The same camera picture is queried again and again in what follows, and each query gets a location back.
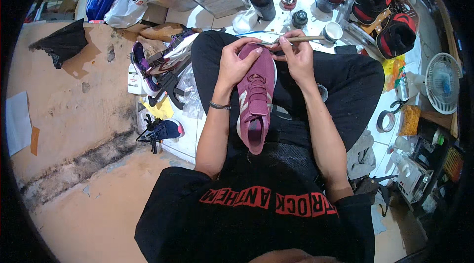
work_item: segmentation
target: black pants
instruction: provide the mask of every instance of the black pants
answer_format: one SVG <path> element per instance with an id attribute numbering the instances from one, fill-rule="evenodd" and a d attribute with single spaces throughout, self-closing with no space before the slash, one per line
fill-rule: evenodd
<path id="1" fill-rule="evenodd" d="M 199 34 L 193 42 L 191 62 L 206 114 L 219 74 L 222 47 L 237 39 L 233 35 L 210 30 Z M 348 151 L 365 130 L 377 106 L 384 83 L 382 65 L 375 59 L 357 54 L 332 55 L 314 51 L 313 58 L 314 77 L 316 82 L 328 89 L 326 107 Z M 276 67 L 278 79 L 273 104 L 285 108 L 293 119 L 282 119 L 271 113 L 270 129 L 265 141 L 295 145 L 311 151 L 303 94 L 290 76 L 287 63 L 276 61 Z M 248 151 L 236 130 L 240 113 L 237 87 L 231 94 L 230 104 L 228 159 Z"/>

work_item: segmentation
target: black t-shirt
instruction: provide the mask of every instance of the black t-shirt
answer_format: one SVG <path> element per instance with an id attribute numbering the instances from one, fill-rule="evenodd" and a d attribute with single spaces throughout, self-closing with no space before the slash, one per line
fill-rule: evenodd
<path id="1" fill-rule="evenodd" d="M 316 184 L 283 166 L 253 165 L 212 181 L 199 171 L 161 172 L 137 224 L 148 262 L 247 262 L 298 248 L 343 262 L 373 262 L 370 200 L 329 203 Z"/>

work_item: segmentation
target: tape roll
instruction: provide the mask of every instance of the tape roll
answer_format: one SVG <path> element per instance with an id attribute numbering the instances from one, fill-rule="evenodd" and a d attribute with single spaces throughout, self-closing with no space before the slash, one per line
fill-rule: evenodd
<path id="1" fill-rule="evenodd" d="M 383 132 L 391 131 L 395 126 L 395 115 L 390 111 L 382 111 L 377 119 L 377 127 Z"/>

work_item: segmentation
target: cardboard box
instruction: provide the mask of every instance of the cardboard box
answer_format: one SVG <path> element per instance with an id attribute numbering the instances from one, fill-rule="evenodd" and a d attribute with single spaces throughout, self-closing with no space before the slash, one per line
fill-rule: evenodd
<path id="1" fill-rule="evenodd" d="M 151 3 L 148 3 L 147 5 L 148 8 L 146 9 L 142 19 L 138 23 L 135 23 L 133 26 L 130 26 L 125 30 L 138 33 L 142 29 L 154 27 L 165 23 L 168 8 Z"/>

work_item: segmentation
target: bracelet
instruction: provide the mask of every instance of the bracelet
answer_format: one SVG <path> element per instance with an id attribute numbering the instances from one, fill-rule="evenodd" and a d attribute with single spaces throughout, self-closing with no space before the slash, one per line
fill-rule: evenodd
<path id="1" fill-rule="evenodd" d="M 225 105 L 225 106 L 222 106 L 222 105 L 219 105 L 219 104 L 216 104 L 215 102 L 213 101 L 210 101 L 209 102 L 209 106 L 210 107 L 213 107 L 214 109 L 225 109 L 225 110 L 230 110 L 230 104 L 228 105 Z"/>

